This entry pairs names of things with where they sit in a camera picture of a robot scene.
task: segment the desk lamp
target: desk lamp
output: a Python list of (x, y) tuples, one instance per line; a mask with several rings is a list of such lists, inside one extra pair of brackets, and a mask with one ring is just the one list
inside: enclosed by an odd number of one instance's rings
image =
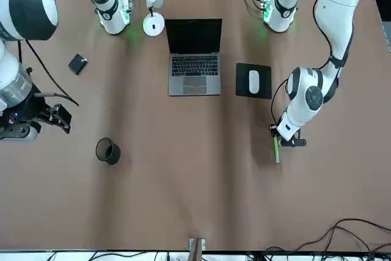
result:
[(160, 13), (154, 12), (153, 8), (162, 7), (163, 0), (146, 0), (146, 2), (150, 14), (144, 18), (142, 28), (148, 36), (156, 37), (160, 35), (164, 29), (164, 18)]

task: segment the silver laptop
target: silver laptop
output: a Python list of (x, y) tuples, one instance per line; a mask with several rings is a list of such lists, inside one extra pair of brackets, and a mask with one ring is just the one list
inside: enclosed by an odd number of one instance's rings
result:
[(166, 20), (170, 47), (169, 95), (220, 95), (222, 20)]

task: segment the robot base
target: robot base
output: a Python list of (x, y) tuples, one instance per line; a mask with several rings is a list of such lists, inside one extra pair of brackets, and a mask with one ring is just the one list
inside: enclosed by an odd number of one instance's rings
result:
[(133, 1), (118, 0), (118, 8), (114, 12), (111, 20), (105, 20), (99, 13), (101, 25), (111, 35), (121, 33), (127, 25), (130, 24), (131, 14), (133, 11)]
[(294, 20), (296, 13), (295, 9), (288, 18), (283, 18), (280, 12), (276, 9), (274, 0), (261, 0), (263, 3), (262, 19), (271, 30), (276, 33), (283, 33)]

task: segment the mouse pad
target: mouse pad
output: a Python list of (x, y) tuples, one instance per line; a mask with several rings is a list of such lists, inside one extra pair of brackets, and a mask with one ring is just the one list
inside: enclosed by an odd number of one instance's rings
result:
[[(253, 94), (249, 90), (249, 72), (256, 70), (259, 74), (259, 91)], [(236, 64), (236, 94), (252, 98), (271, 99), (271, 67), (256, 64)]]

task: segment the computer mouse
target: computer mouse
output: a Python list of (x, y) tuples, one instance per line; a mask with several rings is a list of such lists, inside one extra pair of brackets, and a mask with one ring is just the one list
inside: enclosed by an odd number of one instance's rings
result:
[(259, 91), (259, 73), (256, 70), (249, 71), (249, 90), (253, 94)]

